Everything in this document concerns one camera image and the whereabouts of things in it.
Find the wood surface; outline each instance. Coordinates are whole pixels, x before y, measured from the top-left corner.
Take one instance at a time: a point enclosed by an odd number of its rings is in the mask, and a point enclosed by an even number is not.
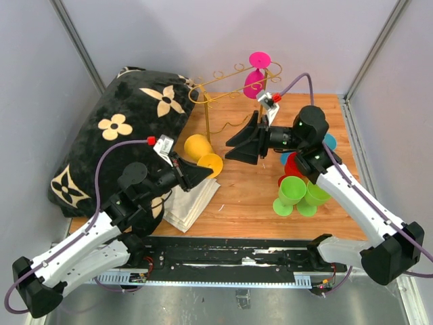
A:
[[[273,125],[291,126],[298,111],[309,104],[307,94],[287,94],[280,101],[280,111]],[[342,111],[336,95],[316,95],[315,105],[322,108],[330,125],[329,132],[337,139],[336,153],[342,158],[351,173],[358,179]],[[219,131],[226,122],[241,123],[246,115],[259,109],[258,102],[241,95],[224,97],[210,108],[210,130]],[[215,153],[224,157],[230,150],[225,142],[242,127],[226,126],[211,135]],[[197,105],[188,120],[175,150],[184,158],[183,143],[195,133],[206,132],[203,105]],[[277,180],[283,175],[280,155],[269,150],[258,165],[248,165],[234,160],[224,160],[223,172],[217,177],[221,187],[206,210],[199,216],[187,233],[183,233],[162,221],[154,232],[163,236],[218,236],[236,238],[287,238],[312,239],[321,234],[333,234],[340,238],[364,240],[365,236],[346,211],[331,199],[319,207],[316,215],[306,218],[296,209],[286,218],[273,212],[272,203],[278,196]],[[84,224],[85,218],[74,218],[71,232]]]

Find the white wall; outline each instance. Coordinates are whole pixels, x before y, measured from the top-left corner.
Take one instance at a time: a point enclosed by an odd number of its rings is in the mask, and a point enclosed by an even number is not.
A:
[[[46,251],[66,231],[46,193],[59,160],[98,99],[48,0],[0,1],[0,297],[12,263]],[[12,305],[23,309],[18,293]],[[1,324],[24,316],[0,307]]]
[[[315,90],[344,93],[396,0],[63,0],[108,84],[126,65],[209,79],[254,51],[283,64],[282,90],[312,74]],[[210,90],[243,85],[246,75]],[[295,91],[306,92],[306,83]]]
[[[412,1],[352,100],[378,198],[433,252],[433,2]],[[433,273],[425,257],[418,271]],[[433,280],[419,280],[433,321]]]

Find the red cup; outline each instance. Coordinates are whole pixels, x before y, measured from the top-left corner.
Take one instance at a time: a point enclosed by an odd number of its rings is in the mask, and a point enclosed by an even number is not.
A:
[[[287,175],[283,175],[283,176],[281,176],[281,177],[278,179],[278,188],[280,187],[281,182],[283,181],[283,179],[285,179],[286,177],[287,177]]]
[[[297,154],[297,152],[294,152],[289,155],[286,165],[284,166],[284,173],[286,174],[286,176],[297,176],[299,178],[302,178],[302,173],[299,171],[295,163],[295,158]]]

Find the cushion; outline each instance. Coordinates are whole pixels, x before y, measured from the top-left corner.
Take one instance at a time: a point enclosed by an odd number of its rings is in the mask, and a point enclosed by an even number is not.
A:
[[[55,172],[48,199],[60,206],[65,217],[91,217],[95,212],[95,170],[101,155],[111,146],[132,139],[160,137],[175,141],[184,128],[194,103],[188,98],[192,81],[178,74],[126,67],[110,83],[91,111]],[[193,91],[191,97],[198,98]],[[143,144],[122,146],[104,160],[99,174],[101,203],[118,191],[117,179],[135,161],[149,173],[166,167]]]

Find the white cloth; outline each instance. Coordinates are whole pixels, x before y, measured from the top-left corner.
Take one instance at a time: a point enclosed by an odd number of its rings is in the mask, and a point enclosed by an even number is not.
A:
[[[184,192],[176,186],[170,198],[164,203],[164,219],[182,232],[186,232],[208,206],[219,187],[215,178],[205,179],[189,192]]]

